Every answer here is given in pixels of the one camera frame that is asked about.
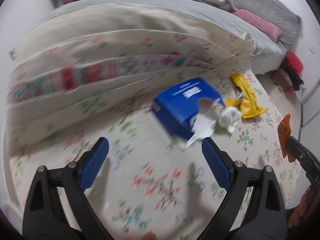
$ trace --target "blue box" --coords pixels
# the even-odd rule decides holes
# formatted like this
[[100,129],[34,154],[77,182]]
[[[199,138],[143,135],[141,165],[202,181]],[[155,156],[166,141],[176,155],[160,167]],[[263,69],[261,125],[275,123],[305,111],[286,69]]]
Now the blue box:
[[198,100],[208,98],[224,106],[220,94],[201,78],[175,85],[156,96],[152,111],[170,135],[186,140],[193,136],[192,126],[199,112]]

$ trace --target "floral fabric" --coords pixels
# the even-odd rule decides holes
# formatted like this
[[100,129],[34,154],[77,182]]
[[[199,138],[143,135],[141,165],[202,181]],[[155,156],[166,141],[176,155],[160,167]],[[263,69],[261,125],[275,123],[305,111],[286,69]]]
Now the floral fabric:
[[[12,145],[14,153],[7,163],[10,173],[6,174],[10,178],[7,181],[12,181],[12,200],[17,199],[23,209],[38,166],[63,167],[78,160],[103,136],[109,140],[110,151],[92,188],[85,194],[111,235],[116,240],[139,239],[153,231],[158,239],[196,239],[226,192],[219,187],[206,163],[201,142],[180,151],[158,123],[150,106],[159,91],[197,76],[222,96],[235,97],[229,73],[243,74],[255,91],[258,104],[268,110],[258,117],[240,120],[232,135],[214,125],[212,139],[233,160],[241,160],[248,167],[272,166],[287,204],[300,165],[282,158],[277,136],[282,116],[253,75],[246,55],[233,57],[213,69],[171,69],[88,98],[72,109],[65,109],[72,111],[66,115],[70,119],[80,116],[86,119],[63,130],[55,127],[62,113],[54,113],[57,114],[55,119],[47,120],[50,121],[47,131],[42,130],[47,137],[23,147]],[[17,128],[17,140],[26,140],[30,129],[33,128]],[[78,228],[62,188],[59,188],[59,195],[69,223]],[[250,195],[251,188],[248,188],[233,228],[240,225]]]

